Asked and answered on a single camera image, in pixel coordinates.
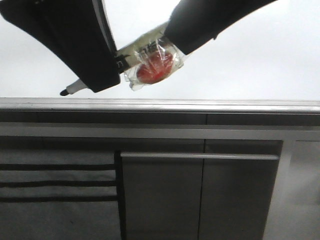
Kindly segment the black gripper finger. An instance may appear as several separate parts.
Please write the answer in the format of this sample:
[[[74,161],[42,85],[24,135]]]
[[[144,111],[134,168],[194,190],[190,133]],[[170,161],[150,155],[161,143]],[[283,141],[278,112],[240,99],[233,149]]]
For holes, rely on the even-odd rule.
[[[272,0],[181,0],[169,18],[164,35],[189,55],[250,13]]]
[[[78,77],[63,93],[120,83],[116,44],[102,0],[2,0],[0,14],[60,58]]]

